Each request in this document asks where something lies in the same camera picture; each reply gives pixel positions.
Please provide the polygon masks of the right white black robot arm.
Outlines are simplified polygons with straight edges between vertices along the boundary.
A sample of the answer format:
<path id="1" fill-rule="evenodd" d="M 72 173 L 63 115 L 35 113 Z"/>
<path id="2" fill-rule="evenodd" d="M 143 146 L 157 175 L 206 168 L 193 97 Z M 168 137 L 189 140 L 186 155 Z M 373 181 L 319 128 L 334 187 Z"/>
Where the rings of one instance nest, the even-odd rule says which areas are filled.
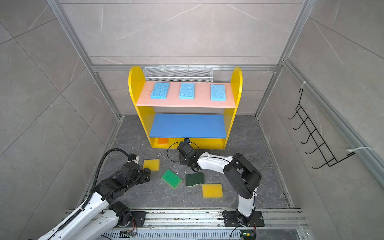
<path id="1" fill-rule="evenodd" d="M 224 174 L 239 195 L 236 222 L 247 225 L 255 212 L 255 198 L 262 179 L 261 173 L 242 154 L 222 157 L 193 149 L 189 139 L 179 143 L 177 150 L 182 164 L 194 171 L 210 170 Z"/>

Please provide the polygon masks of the orange yellow sponge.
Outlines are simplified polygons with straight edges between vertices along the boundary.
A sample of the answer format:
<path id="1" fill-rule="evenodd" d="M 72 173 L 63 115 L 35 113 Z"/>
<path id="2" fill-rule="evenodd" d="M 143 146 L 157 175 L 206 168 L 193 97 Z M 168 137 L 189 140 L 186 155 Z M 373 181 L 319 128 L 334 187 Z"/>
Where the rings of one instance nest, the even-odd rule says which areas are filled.
<path id="1" fill-rule="evenodd" d="M 169 142 L 168 138 L 158 138 L 158 145 L 167 145 Z"/>

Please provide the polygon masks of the dark green wavy sponge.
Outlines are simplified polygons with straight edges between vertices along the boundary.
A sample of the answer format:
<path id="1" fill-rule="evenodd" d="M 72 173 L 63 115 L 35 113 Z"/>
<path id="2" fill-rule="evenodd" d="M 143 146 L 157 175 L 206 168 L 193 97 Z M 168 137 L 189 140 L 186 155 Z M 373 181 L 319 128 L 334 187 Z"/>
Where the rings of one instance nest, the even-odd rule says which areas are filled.
<path id="1" fill-rule="evenodd" d="M 194 187 L 196 185 L 203 185 L 205 183 L 204 173 L 186 174 L 186 186 Z"/>

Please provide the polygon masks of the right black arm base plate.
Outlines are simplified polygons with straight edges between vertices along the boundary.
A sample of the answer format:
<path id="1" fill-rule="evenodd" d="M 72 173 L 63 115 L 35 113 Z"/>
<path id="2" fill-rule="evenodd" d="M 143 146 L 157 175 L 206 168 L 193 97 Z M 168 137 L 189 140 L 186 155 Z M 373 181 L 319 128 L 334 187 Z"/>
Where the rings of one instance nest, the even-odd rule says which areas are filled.
<path id="1" fill-rule="evenodd" d="M 222 216 L 226 227 L 264 227 L 262 212 L 253 211 L 249 217 L 245 217 L 238 211 L 223 211 Z"/>

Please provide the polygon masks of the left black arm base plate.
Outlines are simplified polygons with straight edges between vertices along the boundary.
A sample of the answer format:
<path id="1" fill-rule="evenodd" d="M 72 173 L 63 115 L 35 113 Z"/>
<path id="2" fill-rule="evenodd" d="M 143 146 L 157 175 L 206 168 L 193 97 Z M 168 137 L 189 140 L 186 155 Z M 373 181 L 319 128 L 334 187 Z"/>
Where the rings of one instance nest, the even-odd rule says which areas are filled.
<path id="1" fill-rule="evenodd" d="M 131 214 L 130 221 L 126 225 L 126 228 L 132 229 L 134 226 L 134 222 L 135 222 L 136 228 L 143 228 L 147 212 L 145 212 L 145 211 L 133 211 L 133 212 L 130 212 L 130 214 Z"/>

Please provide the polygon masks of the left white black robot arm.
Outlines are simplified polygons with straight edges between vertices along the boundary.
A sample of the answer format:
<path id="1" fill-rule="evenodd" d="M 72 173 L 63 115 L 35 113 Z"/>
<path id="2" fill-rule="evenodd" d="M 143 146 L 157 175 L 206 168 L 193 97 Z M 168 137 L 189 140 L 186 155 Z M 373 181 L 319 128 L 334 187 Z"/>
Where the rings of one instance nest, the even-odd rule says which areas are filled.
<path id="1" fill-rule="evenodd" d="M 136 185 L 150 181 L 152 171 L 127 162 L 110 177 L 100 181 L 89 197 L 40 240 L 95 240 L 105 231 L 133 223 L 131 210 L 117 199 Z"/>

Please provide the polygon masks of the light blue sponge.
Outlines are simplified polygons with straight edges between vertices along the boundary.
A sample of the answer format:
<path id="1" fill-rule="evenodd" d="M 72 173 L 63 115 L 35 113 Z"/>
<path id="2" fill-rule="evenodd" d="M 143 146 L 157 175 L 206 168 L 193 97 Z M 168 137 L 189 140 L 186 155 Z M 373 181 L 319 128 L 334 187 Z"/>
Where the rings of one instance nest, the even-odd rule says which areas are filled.
<path id="1" fill-rule="evenodd" d="M 211 101 L 226 101 L 226 86 L 211 85 Z"/>
<path id="2" fill-rule="evenodd" d="M 165 100 L 167 98 L 169 86 L 170 84 L 165 82 L 155 83 L 151 93 L 151 99 Z"/>
<path id="3" fill-rule="evenodd" d="M 195 99 L 195 84 L 181 83 L 179 99 L 194 100 Z"/>

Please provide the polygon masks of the bright green yellow sponge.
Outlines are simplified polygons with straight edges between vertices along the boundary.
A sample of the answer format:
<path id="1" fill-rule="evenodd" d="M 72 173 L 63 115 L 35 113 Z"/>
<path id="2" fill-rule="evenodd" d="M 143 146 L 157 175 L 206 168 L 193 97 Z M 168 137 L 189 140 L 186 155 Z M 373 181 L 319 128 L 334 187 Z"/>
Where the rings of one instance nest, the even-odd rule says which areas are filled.
<path id="1" fill-rule="evenodd" d="M 165 173 L 161 176 L 161 179 L 173 189 L 176 189 L 182 182 L 182 178 L 169 169 L 165 171 Z"/>

